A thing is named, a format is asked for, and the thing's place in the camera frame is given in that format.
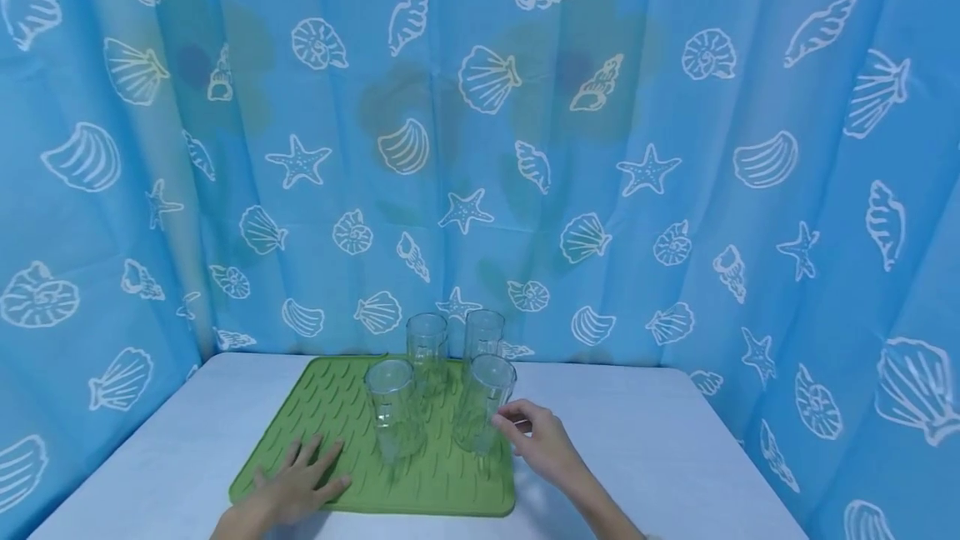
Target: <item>right hand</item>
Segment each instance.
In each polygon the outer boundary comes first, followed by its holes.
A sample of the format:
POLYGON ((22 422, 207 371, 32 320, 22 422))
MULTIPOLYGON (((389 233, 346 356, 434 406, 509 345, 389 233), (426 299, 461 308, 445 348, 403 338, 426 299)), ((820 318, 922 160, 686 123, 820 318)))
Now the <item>right hand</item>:
POLYGON ((568 491, 590 477, 563 423, 550 409, 527 400, 508 402, 493 415, 492 424, 510 440, 514 454, 557 488, 568 491))

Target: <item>white table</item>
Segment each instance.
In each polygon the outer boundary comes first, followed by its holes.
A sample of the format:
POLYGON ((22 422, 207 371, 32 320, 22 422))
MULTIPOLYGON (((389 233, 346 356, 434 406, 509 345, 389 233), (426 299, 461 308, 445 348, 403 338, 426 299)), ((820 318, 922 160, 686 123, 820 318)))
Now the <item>white table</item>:
MULTIPOLYGON (((210 359, 32 540, 207 540, 227 490, 310 357, 210 359)), ((518 363, 514 397, 549 406, 627 515, 663 540, 802 540, 720 419, 670 369, 518 363)), ((592 538, 562 494, 517 459, 504 519, 322 512, 275 538, 592 538)))

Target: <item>starfish print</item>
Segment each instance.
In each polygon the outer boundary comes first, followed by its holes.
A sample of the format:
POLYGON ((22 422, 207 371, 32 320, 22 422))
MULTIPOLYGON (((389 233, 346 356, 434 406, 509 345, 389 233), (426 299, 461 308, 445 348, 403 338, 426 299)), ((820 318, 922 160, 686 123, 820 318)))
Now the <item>starfish print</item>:
POLYGON ((740 327, 740 331, 743 332, 743 339, 747 342, 747 354, 741 357, 740 361, 757 369, 757 373, 760 374, 760 383, 765 389, 767 380, 777 376, 777 365, 770 358, 770 345, 773 344, 773 339, 764 336, 763 340, 757 342, 753 333, 746 327, 740 327))
POLYGON ((796 281, 803 280, 803 276, 813 280, 817 276, 817 269, 810 261, 810 248, 820 239, 820 232, 811 232, 807 227, 807 222, 800 222, 800 236, 793 242, 784 242, 777 244, 777 250, 784 255, 789 255, 797 260, 796 281))
POLYGON ((437 302, 437 308, 449 315, 451 319, 460 319, 462 323, 467 323, 467 313, 477 311, 483 308, 479 302, 464 302, 460 299, 460 287, 454 286, 453 292, 450 292, 450 299, 446 302, 437 302))
POLYGON ((476 219, 480 223, 493 223, 492 214, 480 210, 480 199, 485 193, 487 191, 482 187, 467 198, 460 198, 459 194, 448 192, 450 210, 444 214, 440 222, 437 222, 437 225, 446 227, 450 222, 456 222, 460 226, 460 233, 466 235, 470 231, 470 219, 476 219))
POLYGON ((147 195, 147 203, 150 203, 150 229, 152 230, 156 230, 159 226, 160 231, 163 231, 162 215, 164 213, 174 213, 183 210, 181 203, 167 202, 163 199, 163 191, 166 184, 163 178, 159 178, 153 183, 153 192, 144 192, 144 194, 147 195))
POLYGON ((657 194, 663 194, 663 178, 666 174, 673 172, 683 160, 681 158, 668 159, 661 161, 657 159, 657 149, 652 144, 647 144, 647 151, 643 154, 643 162, 621 161, 617 163, 617 168, 621 172, 630 173, 630 183, 623 189, 621 194, 624 198, 640 190, 640 188, 651 188, 657 194))
POLYGON ((317 166, 327 160, 330 153, 333 153, 333 150, 326 147, 307 150, 299 142, 297 134, 290 134, 290 154, 272 152, 263 158, 270 163, 283 165, 287 169, 287 174, 283 179, 283 190, 290 190, 297 180, 303 178, 314 182, 317 186, 322 186, 323 179, 317 172, 317 166))

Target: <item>forearm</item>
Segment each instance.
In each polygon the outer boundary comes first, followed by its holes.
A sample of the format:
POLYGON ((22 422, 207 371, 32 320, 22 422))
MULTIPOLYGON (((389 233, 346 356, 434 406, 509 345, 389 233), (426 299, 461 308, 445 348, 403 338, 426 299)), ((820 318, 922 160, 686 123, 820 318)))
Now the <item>forearm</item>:
POLYGON ((597 540, 647 540, 589 470, 562 490, 597 540))

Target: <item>scallop shell print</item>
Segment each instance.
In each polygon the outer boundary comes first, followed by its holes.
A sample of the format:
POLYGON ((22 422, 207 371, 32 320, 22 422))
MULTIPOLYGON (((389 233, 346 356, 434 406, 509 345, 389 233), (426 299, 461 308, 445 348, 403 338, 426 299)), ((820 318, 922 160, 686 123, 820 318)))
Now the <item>scallop shell print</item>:
POLYGON ((513 88, 523 84, 513 55, 503 58, 490 48, 475 46, 457 72, 460 96, 471 109, 497 115, 513 88))
POLYGON ((40 153, 40 161, 64 184, 85 193, 107 190, 120 179, 122 169, 113 136, 88 122, 77 123, 61 146, 40 153))
POLYGON ((697 32, 687 40, 681 57, 683 71, 690 79, 702 80, 712 75, 714 78, 733 78, 733 68, 737 66, 737 50, 733 41, 724 30, 718 27, 697 32))
POLYGON ((595 212, 587 212, 570 219, 560 235, 560 250, 570 264, 580 263, 584 258, 607 250, 613 236, 604 231, 595 212))
POLYGON ((947 351, 923 340, 889 339, 880 352, 877 371, 880 383, 873 406, 882 418, 921 430, 934 447, 960 432, 947 351))
POLYGON ((747 188, 763 190, 783 184, 797 166, 800 147, 788 131, 770 140, 733 151, 733 174, 747 188))
POLYGON ((693 242, 690 242, 687 236, 689 225, 688 220, 683 219, 657 236, 654 241, 654 257, 657 261, 669 268, 687 261, 690 250, 693 249, 693 242))
POLYGON ((423 124, 409 118, 393 134, 377 138, 380 156, 394 172, 410 175, 419 172, 430 156, 430 137, 423 124))
POLYGON ((250 296, 250 280, 240 269, 233 266, 210 266, 210 275, 230 298, 243 300, 250 296))
POLYGON ((304 307, 291 298, 283 301, 280 318, 298 336, 304 338, 315 338, 323 331, 323 309, 304 307))
POLYGON ((507 295, 518 311, 537 313, 550 304, 550 290, 536 280, 529 282, 507 281, 507 295))
POLYGON ((333 226, 333 241, 347 255, 359 255, 373 245, 373 230, 359 209, 345 212, 333 226))
POLYGON ((401 1, 393 8, 390 28, 387 29, 391 56, 396 57, 403 47, 423 35, 429 10, 430 0, 401 1))
POLYGON ((677 302, 666 311, 657 311, 644 326, 654 336, 658 346, 681 342, 693 332, 696 319, 686 302, 677 302))
POLYGON ((836 440, 843 431, 843 418, 833 394, 820 383, 814 383, 803 363, 797 371, 794 396, 800 420, 817 438, 836 440))
POLYGON ((587 306, 573 314, 573 319, 570 319, 570 332, 581 343, 596 346, 610 338, 614 325, 617 325, 617 315, 601 315, 587 306))
POLYGON ((163 288, 153 279, 150 271, 132 258, 122 263, 120 289, 127 294, 138 295, 144 300, 166 300, 163 288))
POLYGON ((297 59, 314 71, 326 70, 330 65, 346 68, 347 48, 322 17, 305 18, 290 32, 291 47, 297 59))
POLYGON ((43 479, 47 463, 47 445, 37 434, 0 451, 0 513, 30 496, 43 479))
POLYGON ((857 86, 847 110, 842 133, 863 140, 883 121, 890 108, 908 99, 906 80, 910 75, 910 59, 893 62, 890 57, 871 48, 857 75, 857 86))
POLYGON ((846 540, 897 540, 883 510, 866 501, 851 501, 842 513, 846 540))
POLYGON ((403 309, 390 292, 381 290, 367 300, 357 301, 357 310, 353 318, 364 325, 370 333, 381 334, 391 332, 400 325, 403 309))
POLYGON ((517 153, 517 170, 520 175, 536 184, 545 197, 546 193, 550 192, 550 162, 546 154, 523 140, 514 142, 513 150, 517 153))
POLYGON ((38 35, 63 21, 59 0, 0 0, 2 20, 17 48, 26 52, 38 35))
POLYGON ((160 82, 170 78, 152 48, 139 52, 114 38, 103 39, 103 60, 107 63, 110 83, 125 103, 146 107, 153 104, 160 91, 160 82))
POLYGON ((50 328, 80 308, 80 288, 54 279, 40 261, 18 271, 0 294, 0 317, 19 328, 50 328))
POLYGON ((258 255, 269 255, 283 250, 287 230, 279 227, 260 205, 247 207, 240 217, 240 235, 258 255))
POLYGON ((123 349, 102 376, 89 381, 90 410, 130 410, 140 399, 152 376, 153 359, 150 355, 138 348, 123 349))

